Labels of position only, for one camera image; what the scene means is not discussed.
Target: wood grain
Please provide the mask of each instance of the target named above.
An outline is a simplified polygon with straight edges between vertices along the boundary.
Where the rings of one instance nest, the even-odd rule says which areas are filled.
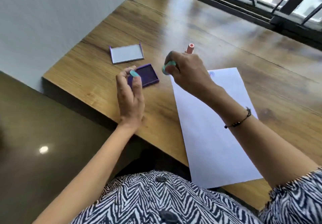
[[[109,46],[140,41],[144,60],[112,65]],[[137,135],[188,165],[170,77],[161,71],[169,51],[188,43],[207,69],[237,67],[260,120],[322,164],[322,53],[196,0],[126,0],[43,77],[118,121],[115,75],[151,63],[160,82],[144,89]],[[224,188],[257,209],[269,199],[263,179]]]

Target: shirt sleeve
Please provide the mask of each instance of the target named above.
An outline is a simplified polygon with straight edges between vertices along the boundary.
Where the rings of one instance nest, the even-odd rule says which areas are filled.
[[[270,191],[260,211],[265,224],[322,223],[322,167]]]

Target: shirt button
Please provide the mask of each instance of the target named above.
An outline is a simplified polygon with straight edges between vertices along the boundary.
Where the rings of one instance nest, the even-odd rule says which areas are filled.
[[[179,218],[177,217],[177,215],[175,213],[168,211],[168,210],[162,210],[159,212],[159,214],[160,214],[162,221],[164,221],[168,224],[178,223],[178,221],[179,221]]]
[[[155,180],[157,182],[166,182],[167,181],[167,179],[165,177],[156,177]]]

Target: purple ink pad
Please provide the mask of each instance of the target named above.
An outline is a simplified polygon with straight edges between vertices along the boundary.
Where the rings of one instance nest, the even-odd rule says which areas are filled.
[[[152,85],[154,83],[158,83],[159,82],[159,78],[156,75],[153,67],[151,64],[145,64],[143,66],[138,67],[135,70],[141,77],[142,80],[142,87],[147,87],[149,85]],[[133,80],[133,76],[130,75],[127,78],[127,83],[128,85],[132,88],[132,80]]]

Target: bracelet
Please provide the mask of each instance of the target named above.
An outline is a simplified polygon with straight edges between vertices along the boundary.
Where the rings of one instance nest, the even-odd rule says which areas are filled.
[[[245,119],[243,119],[243,120],[241,120],[239,122],[236,122],[236,123],[232,124],[231,126],[226,126],[225,125],[225,128],[227,129],[228,127],[236,127],[236,126],[239,126],[240,124],[242,124],[244,122],[244,120],[246,120],[248,117],[250,117],[252,115],[252,112],[251,112],[250,108],[246,107],[246,110],[247,110],[248,114],[247,114]]]

